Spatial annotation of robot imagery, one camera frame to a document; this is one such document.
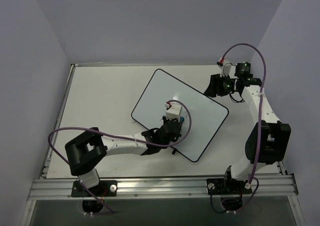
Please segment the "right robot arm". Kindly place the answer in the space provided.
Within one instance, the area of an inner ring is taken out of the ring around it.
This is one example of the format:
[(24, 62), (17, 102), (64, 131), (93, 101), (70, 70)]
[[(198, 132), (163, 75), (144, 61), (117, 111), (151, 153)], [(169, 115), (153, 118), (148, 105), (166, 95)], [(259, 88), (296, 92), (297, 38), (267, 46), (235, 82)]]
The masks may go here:
[(237, 63), (233, 78), (231, 62), (220, 59), (217, 64), (221, 72), (211, 75), (204, 94), (213, 98), (238, 93), (249, 108), (254, 127), (245, 143), (244, 156), (227, 168), (223, 179), (213, 183), (212, 190), (216, 194), (248, 193), (259, 169), (283, 160), (291, 127), (276, 116), (265, 95), (264, 82), (253, 76), (250, 63)]

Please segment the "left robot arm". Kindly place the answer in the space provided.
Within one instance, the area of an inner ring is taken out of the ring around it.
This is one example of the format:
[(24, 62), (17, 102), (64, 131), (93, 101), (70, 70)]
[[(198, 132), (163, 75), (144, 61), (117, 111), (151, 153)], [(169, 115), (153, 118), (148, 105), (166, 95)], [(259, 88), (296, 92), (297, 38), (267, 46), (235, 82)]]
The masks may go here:
[(103, 138), (101, 135), (85, 131), (65, 145), (67, 160), (72, 176), (83, 183), (88, 195), (100, 192), (101, 183), (95, 166), (111, 155), (134, 154), (139, 156), (159, 153), (181, 137), (183, 117), (168, 119), (163, 117), (163, 125), (142, 133), (129, 135), (129, 140)]

